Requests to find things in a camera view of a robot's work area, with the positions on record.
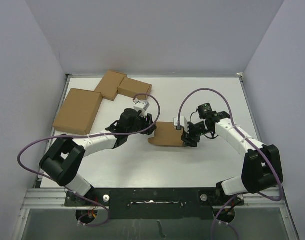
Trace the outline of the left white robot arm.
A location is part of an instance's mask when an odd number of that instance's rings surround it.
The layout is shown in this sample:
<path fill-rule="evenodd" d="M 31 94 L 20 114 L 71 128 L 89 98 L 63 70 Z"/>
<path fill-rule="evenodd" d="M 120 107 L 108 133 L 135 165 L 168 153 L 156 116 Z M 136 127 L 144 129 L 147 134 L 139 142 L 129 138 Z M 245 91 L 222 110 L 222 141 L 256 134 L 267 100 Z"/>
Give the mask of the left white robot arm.
<path fill-rule="evenodd" d="M 150 113 L 127 108 L 100 136 L 81 139 L 61 135 L 43 156 L 39 166 L 59 186 L 76 193 L 77 201 L 87 206 L 93 202 L 94 192 L 93 186 L 78 174 L 82 160 L 100 151 L 122 146 L 131 133 L 149 136 L 156 128 Z"/>

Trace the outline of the long folded cardboard box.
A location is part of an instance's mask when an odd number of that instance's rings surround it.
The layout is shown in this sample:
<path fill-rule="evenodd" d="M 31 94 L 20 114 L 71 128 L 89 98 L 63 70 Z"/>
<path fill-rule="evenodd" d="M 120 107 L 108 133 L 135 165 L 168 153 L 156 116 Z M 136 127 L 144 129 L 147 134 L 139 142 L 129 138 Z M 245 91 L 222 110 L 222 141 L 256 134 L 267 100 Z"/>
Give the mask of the long folded cardboard box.
<path fill-rule="evenodd" d="M 147 95 L 139 94 L 150 94 L 152 91 L 152 85 L 141 82 L 132 78 L 125 77 L 118 87 L 118 94 L 129 98 L 136 96 L 139 100 L 147 100 Z"/>

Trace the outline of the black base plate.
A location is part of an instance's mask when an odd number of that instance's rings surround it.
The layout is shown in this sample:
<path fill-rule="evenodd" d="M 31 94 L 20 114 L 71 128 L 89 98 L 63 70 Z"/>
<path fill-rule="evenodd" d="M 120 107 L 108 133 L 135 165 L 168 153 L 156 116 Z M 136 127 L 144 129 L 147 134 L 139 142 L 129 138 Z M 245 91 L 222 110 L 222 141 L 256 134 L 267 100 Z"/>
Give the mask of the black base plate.
<path fill-rule="evenodd" d="M 211 220 L 215 207 L 226 205 L 226 216 L 235 206 L 244 205 L 242 197 L 231 196 L 215 187 L 186 188 L 92 188 L 84 198 L 67 192 L 64 205 L 76 207 L 76 216 L 97 202 L 109 209 L 110 220 Z"/>

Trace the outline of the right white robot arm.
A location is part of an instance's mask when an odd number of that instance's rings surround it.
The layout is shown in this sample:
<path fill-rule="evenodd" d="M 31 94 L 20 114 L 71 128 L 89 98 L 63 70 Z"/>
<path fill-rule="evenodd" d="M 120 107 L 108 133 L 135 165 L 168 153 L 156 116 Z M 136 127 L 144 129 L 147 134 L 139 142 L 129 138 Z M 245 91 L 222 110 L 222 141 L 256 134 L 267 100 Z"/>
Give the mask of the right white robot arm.
<path fill-rule="evenodd" d="M 196 111 L 201 120 L 198 123 L 187 121 L 182 115 L 174 119 L 175 128 L 183 131 L 183 145 L 196 148 L 201 136 L 211 134 L 212 140 L 221 137 L 229 143 L 243 161 L 239 176 L 217 184 L 214 197 L 218 203 L 227 204 L 236 194 L 257 194 L 282 185 L 284 177 L 281 157 L 275 145 L 265 145 L 251 137 L 232 121 L 227 112 L 214 111 L 209 103 L 200 105 Z"/>

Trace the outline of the large folded cardboard box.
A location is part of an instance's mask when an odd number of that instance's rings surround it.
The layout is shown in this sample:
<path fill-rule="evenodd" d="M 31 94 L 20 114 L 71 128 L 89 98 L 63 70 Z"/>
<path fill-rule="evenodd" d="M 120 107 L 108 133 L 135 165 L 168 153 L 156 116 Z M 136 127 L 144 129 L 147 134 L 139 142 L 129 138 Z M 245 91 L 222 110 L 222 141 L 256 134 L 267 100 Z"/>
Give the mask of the large folded cardboard box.
<path fill-rule="evenodd" d="M 70 89 L 54 120 L 54 129 L 81 136 L 90 134 L 102 100 L 100 92 Z"/>

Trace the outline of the square folded cardboard box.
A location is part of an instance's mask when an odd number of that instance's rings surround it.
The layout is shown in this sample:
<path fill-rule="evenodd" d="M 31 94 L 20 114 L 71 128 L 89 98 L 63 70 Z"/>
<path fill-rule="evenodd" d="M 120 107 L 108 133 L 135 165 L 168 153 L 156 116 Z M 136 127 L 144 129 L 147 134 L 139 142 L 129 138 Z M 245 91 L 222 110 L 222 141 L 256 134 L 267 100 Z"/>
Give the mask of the square folded cardboard box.
<path fill-rule="evenodd" d="M 126 77 L 124 73 L 108 70 L 94 91 L 101 93 L 104 99 L 114 101 L 118 95 L 118 87 Z"/>

